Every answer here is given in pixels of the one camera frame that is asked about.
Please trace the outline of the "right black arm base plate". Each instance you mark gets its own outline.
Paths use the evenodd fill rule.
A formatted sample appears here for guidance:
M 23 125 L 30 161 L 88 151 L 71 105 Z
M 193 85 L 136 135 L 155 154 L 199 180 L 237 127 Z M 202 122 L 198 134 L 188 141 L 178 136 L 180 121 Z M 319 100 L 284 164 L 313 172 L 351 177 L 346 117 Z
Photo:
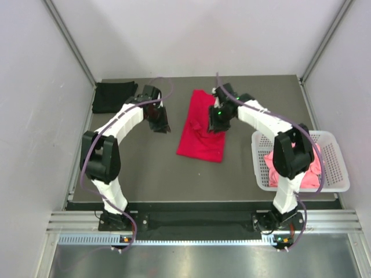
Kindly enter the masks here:
M 304 224 L 302 213 L 297 213 L 287 219 L 272 211 L 257 211 L 252 213 L 253 229 L 265 235 L 274 232 L 299 231 Z

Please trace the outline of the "red polo t shirt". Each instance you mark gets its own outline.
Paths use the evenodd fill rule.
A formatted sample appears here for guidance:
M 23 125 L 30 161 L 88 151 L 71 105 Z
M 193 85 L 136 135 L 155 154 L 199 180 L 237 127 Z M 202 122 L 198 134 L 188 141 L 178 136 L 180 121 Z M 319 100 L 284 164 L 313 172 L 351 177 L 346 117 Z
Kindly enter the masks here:
M 194 90 L 181 134 L 177 155 L 220 163 L 223 161 L 225 132 L 208 131 L 209 107 L 214 97 L 204 90 Z

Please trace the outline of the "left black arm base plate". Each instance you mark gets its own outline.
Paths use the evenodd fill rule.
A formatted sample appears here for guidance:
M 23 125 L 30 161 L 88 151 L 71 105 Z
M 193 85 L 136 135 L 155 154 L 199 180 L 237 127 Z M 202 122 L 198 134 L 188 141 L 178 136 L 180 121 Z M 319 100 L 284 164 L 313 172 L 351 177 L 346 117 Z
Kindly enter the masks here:
M 148 217 L 145 214 L 129 214 L 133 221 L 122 214 L 112 214 L 109 212 L 102 212 L 99 215 L 98 230 L 103 232 L 134 232 L 146 231 L 148 229 Z

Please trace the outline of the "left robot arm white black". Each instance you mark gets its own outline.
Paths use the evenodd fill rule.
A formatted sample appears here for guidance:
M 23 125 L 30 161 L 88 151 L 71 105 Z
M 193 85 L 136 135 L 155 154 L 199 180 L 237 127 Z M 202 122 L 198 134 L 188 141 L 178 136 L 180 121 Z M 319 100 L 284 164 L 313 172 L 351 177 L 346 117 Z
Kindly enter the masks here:
M 169 133 L 164 97 L 157 87 L 145 85 L 142 94 L 130 97 L 104 126 L 86 131 L 82 136 L 81 178 L 87 177 L 102 198 L 104 210 L 100 221 L 117 230 L 135 228 L 126 212 L 128 201 L 119 183 L 121 158 L 119 145 L 132 129 L 146 120 L 156 133 Z

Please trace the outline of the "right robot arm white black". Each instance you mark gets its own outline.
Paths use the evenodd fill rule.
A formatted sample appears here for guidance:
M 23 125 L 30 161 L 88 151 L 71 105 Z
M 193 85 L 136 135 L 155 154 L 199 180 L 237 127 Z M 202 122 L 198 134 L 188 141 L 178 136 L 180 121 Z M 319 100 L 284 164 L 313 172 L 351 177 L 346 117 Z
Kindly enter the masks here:
M 272 114 L 249 94 L 236 94 L 229 83 L 214 88 L 212 96 L 215 102 L 209 107 L 209 132 L 227 131 L 230 121 L 237 118 L 272 142 L 272 165 L 279 178 L 268 215 L 273 228 L 286 228 L 297 213 L 296 195 L 315 159 L 306 126 L 294 126 Z

